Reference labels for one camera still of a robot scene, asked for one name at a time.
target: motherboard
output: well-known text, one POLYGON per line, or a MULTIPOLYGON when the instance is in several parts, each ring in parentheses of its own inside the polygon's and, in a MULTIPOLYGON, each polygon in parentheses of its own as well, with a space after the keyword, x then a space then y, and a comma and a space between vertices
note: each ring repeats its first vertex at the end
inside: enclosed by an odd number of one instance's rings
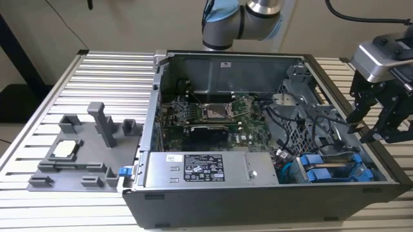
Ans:
POLYGON ((256 98, 190 92, 162 104, 165 151, 273 151, 256 98))

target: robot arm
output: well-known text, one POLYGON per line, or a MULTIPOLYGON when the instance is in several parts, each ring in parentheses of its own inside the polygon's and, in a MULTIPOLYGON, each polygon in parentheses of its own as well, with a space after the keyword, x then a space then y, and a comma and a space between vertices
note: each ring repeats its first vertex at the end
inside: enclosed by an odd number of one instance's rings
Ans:
POLYGON ((407 131, 399 127, 413 115, 413 21, 411 19, 367 19, 338 13, 330 0, 326 5, 332 13, 350 21, 367 23, 400 23, 409 26, 403 33, 377 36, 364 42, 355 53, 352 64, 356 67, 350 96, 355 97, 355 110, 346 121, 353 124, 349 133, 361 128, 359 122, 377 103, 383 110, 379 121, 361 142, 373 142, 379 135, 388 143, 413 140, 413 123, 407 131))
POLYGON ((234 40, 262 40, 281 25, 278 0, 207 1, 202 22, 205 50, 228 50, 234 40))

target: warning label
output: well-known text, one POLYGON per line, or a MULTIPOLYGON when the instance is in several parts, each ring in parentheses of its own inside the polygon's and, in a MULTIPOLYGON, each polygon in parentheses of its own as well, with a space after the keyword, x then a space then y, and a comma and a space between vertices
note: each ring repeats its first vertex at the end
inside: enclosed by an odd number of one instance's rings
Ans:
POLYGON ((185 180, 225 181, 222 155, 185 155, 185 180))

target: beige wall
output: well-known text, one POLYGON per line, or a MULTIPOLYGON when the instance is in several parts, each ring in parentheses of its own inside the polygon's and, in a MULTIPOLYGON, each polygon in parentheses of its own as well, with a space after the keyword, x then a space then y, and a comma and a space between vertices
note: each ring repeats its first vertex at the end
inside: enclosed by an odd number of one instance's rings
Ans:
MULTIPOLYGON (((332 0, 332 5, 355 17, 413 18, 412 0, 332 0)), ((298 0, 281 52, 350 57, 361 42, 405 28, 345 21, 329 12, 325 0, 298 0)))
MULTIPOLYGON (((318 57, 350 56, 361 41, 404 29, 399 25, 344 21, 328 12, 324 0, 297 1, 281 52, 310 53, 318 57)), ((86 0, 50 2, 93 50, 202 49, 205 0, 94 0, 93 11, 86 0)), ((355 16, 413 17, 412 0, 332 2, 342 13, 355 16)), ((44 81, 52 84, 83 44, 44 0, 0 0, 0 13, 44 81)), ((277 51, 273 48, 273 41, 237 41, 234 44, 236 51, 277 51)), ((23 82, 2 52, 0 76, 0 87, 23 82)))
MULTIPOLYGON (((91 50, 201 50, 203 0, 50 0, 91 50)), ((64 72, 83 44, 44 0, 0 0, 0 13, 47 83, 64 72)), ((238 51, 266 52, 268 42, 237 42, 238 51)))

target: slotted aluminum platform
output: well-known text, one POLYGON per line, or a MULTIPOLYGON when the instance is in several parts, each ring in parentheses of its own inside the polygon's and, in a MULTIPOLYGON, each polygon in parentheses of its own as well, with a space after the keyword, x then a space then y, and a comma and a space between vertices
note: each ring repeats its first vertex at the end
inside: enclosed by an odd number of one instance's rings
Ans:
MULTIPOLYGON (((336 58, 318 58, 341 92, 352 102, 353 69, 336 58)), ((47 100, 0 158, 0 229, 30 232, 143 231, 118 193, 28 192, 26 187, 38 163, 47 154, 64 113, 93 121, 86 109, 91 101, 105 102, 114 121, 134 118, 145 122, 153 81, 153 54, 90 52, 78 56, 47 100)), ((377 121, 377 106, 365 122, 377 121)), ((385 145, 413 178, 413 142, 385 145)), ((376 203, 345 222, 190 228, 187 231, 349 231, 411 232, 413 191, 389 203, 376 203)))

